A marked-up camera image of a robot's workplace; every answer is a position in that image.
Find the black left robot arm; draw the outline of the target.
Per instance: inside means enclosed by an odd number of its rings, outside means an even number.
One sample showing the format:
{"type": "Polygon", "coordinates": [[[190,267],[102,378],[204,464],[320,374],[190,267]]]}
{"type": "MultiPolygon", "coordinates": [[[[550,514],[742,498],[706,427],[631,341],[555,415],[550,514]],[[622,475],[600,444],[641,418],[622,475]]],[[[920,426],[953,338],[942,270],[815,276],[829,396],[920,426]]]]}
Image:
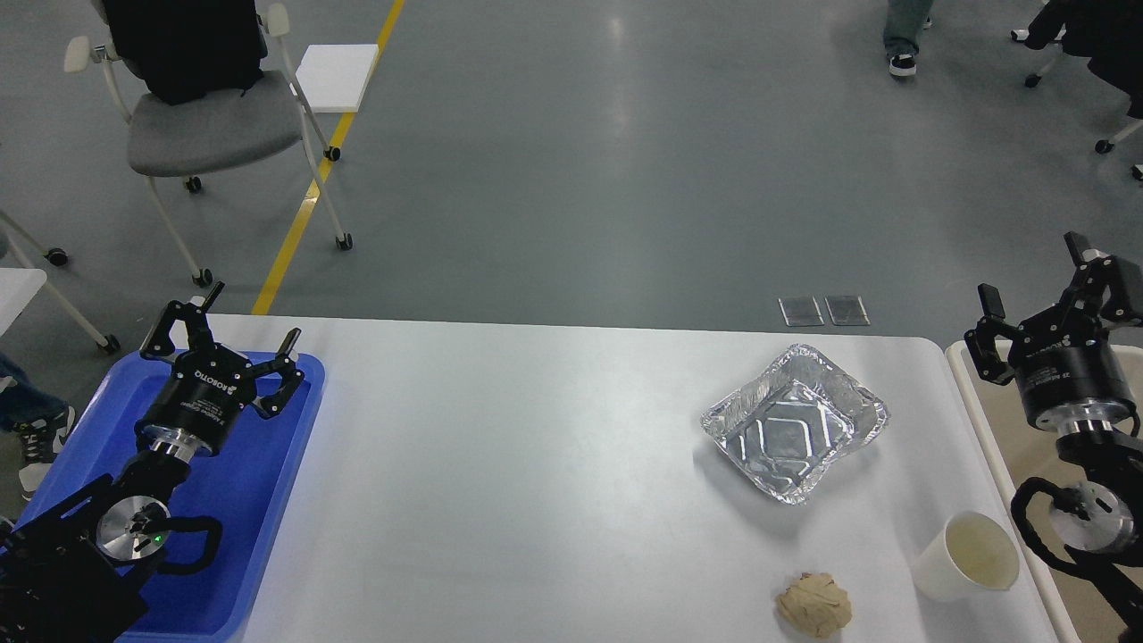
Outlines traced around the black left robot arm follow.
{"type": "Polygon", "coordinates": [[[219,455],[246,408],[275,418],[304,381],[294,327],[270,361],[213,338],[203,302],[169,302],[139,357],[171,367],[134,424],[138,451],[118,476],[101,475],[3,535],[3,642],[112,642],[147,612],[155,574],[211,566],[223,524],[171,513],[195,456],[219,455]]]}

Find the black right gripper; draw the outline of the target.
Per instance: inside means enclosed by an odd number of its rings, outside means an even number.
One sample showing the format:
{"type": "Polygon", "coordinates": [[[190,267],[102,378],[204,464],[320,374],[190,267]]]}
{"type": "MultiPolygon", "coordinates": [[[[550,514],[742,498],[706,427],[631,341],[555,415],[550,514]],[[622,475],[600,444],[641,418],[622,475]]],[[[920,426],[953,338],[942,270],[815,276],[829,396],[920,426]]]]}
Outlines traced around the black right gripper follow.
{"type": "Polygon", "coordinates": [[[1029,426],[1049,431],[1060,407],[1094,405],[1108,421],[1124,421],[1138,411],[1122,367],[1103,325],[1142,325],[1140,266],[1098,251],[1076,231],[1064,235],[1076,272],[1061,296],[1066,310],[1046,310],[1018,325],[1005,321],[1004,298],[996,286],[977,286],[982,316],[964,341],[977,376],[1005,386],[1015,381],[1029,426]],[[1009,363],[997,338],[1012,341],[1009,363]]]}

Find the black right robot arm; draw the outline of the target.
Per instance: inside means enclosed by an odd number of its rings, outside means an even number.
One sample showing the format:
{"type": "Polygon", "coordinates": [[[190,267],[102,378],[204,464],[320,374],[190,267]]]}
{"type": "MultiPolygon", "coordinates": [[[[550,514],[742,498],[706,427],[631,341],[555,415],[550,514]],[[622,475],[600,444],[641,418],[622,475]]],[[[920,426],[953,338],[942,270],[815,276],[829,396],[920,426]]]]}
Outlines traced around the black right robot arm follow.
{"type": "Polygon", "coordinates": [[[1074,267],[1060,300],[1012,325],[993,286],[980,284],[982,318],[964,333],[984,381],[1015,381],[1030,427],[1056,436],[1064,463],[1086,479],[1070,487],[1031,477],[1012,499],[1023,542],[1046,566],[1090,582],[1140,642],[1142,595],[1127,566],[1142,561],[1140,408],[1110,341],[1140,325],[1140,266],[1065,233],[1074,267]]]}

